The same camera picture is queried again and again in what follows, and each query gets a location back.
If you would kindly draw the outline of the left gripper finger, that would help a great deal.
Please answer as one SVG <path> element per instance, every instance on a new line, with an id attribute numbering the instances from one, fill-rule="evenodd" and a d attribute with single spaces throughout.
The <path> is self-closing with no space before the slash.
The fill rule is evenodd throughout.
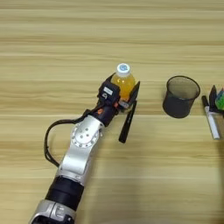
<path id="1" fill-rule="evenodd" d="M 109 86 L 109 85 L 114 85 L 112 82 L 111 82 L 111 80 L 112 80 L 112 78 L 113 78 L 113 76 L 115 75 L 116 73 L 112 73 L 105 81 L 104 81 L 104 84 L 106 85 L 106 86 Z"/>
<path id="2" fill-rule="evenodd" d="M 129 95 L 129 100 L 128 100 L 128 104 L 129 104 L 129 109 L 134 105 L 134 103 L 137 101 L 137 96 L 138 96 L 138 91 L 140 88 L 140 82 L 138 82 L 133 89 L 131 90 L 131 93 Z"/>

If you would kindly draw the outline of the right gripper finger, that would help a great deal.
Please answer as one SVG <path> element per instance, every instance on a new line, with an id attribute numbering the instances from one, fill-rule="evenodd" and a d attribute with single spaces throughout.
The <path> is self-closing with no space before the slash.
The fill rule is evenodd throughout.
<path id="1" fill-rule="evenodd" d="M 212 112 L 215 112 L 217 109 L 215 105 L 216 97 L 217 97 L 216 87 L 213 86 L 209 94 L 209 110 Z"/>

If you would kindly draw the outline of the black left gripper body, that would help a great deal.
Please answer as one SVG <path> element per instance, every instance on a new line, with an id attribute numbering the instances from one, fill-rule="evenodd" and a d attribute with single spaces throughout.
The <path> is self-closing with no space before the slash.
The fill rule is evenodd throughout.
<path id="1" fill-rule="evenodd" d="M 99 120 L 105 127 L 108 127 L 113 118 L 120 112 L 130 108 L 126 101 L 116 101 L 110 103 L 109 101 L 98 101 L 95 108 L 87 109 L 84 116 L 91 115 Z"/>

